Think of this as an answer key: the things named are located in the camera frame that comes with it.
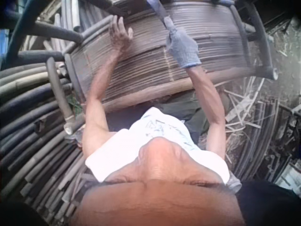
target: gloved hand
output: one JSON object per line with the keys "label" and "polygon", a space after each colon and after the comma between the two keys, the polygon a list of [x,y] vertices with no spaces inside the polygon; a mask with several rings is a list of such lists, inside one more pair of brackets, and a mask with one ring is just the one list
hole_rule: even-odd
{"label": "gloved hand", "polygon": [[198,44],[184,29],[177,29],[171,18],[165,17],[164,22],[169,30],[166,38],[166,49],[178,62],[181,68],[200,65]]}

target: bare hand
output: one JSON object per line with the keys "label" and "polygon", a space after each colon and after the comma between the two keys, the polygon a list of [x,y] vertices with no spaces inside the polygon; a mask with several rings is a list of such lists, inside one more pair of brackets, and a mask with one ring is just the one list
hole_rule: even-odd
{"label": "bare hand", "polygon": [[133,29],[130,27],[126,31],[123,17],[120,17],[119,21],[117,21],[117,16],[114,16],[110,23],[109,31],[113,51],[116,51],[120,58],[130,47],[134,35]]}

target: white t-shirt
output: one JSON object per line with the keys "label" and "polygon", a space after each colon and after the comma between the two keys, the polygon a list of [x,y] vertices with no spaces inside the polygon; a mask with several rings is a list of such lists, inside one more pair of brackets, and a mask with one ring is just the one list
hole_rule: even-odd
{"label": "white t-shirt", "polygon": [[196,146],[186,126],[177,118],[150,108],[130,129],[122,129],[98,148],[86,160],[99,182],[112,172],[131,163],[140,148],[155,137],[164,137],[179,144],[197,163],[216,172],[226,184],[230,178],[226,162],[217,154]]}

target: hand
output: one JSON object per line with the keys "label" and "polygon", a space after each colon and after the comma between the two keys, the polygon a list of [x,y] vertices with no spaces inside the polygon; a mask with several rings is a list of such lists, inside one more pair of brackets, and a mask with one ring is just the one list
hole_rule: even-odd
{"label": "hand", "polygon": [[181,68],[200,65],[198,44],[184,29],[177,29],[171,18],[165,17],[164,22],[169,30],[166,38],[166,49],[178,62]]}
{"label": "hand", "polygon": [[112,49],[117,53],[118,58],[121,58],[130,47],[134,35],[133,29],[130,27],[128,31],[126,31],[123,24],[123,17],[120,17],[117,22],[117,16],[114,16],[110,23],[109,31]]}

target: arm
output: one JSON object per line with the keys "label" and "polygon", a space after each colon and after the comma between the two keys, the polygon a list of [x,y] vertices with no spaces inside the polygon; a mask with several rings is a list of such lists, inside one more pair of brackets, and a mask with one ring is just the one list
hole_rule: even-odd
{"label": "arm", "polygon": [[207,150],[224,159],[226,151],[225,113],[222,101],[210,79],[200,66],[197,43],[177,29],[169,17],[164,19],[169,30],[166,48],[173,55],[181,68],[185,68],[190,76],[198,101],[210,124],[207,135]]}
{"label": "arm", "polygon": [[191,78],[198,101],[210,124],[206,148],[224,159],[226,151],[225,111],[220,96],[201,66],[188,68],[186,72]]}
{"label": "arm", "polygon": [[130,46],[133,30],[129,28],[126,32],[123,18],[117,22],[117,16],[114,16],[110,23],[110,37],[111,54],[93,78],[87,98],[86,127],[83,134],[83,153],[86,158],[115,134],[109,132],[101,100],[109,86],[115,66]]}

